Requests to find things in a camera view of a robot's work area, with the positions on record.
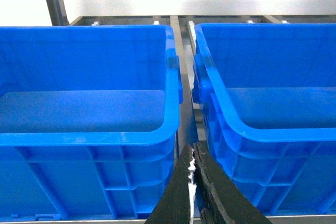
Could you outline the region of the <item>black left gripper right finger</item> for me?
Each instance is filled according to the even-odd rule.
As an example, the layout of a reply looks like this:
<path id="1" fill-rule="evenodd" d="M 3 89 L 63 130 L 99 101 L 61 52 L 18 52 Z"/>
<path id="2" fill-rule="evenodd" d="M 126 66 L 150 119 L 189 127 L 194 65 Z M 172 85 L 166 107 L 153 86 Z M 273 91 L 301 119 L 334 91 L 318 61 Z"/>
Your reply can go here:
<path id="1" fill-rule="evenodd" d="M 193 147 L 201 223 L 271 223 L 220 168 L 206 142 L 195 143 Z"/>

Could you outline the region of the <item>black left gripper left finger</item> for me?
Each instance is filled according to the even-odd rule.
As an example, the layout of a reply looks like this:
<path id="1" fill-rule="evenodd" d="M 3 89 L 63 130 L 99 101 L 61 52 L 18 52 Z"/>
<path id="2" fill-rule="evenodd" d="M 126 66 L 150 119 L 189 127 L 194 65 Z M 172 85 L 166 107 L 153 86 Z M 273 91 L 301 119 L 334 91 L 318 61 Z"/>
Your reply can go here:
<path id="1" fill-rule="evenodd" d="M 193 223 L 195 204 L 194 149 L 186 144 L 172 177 L 146 223 Z"/>

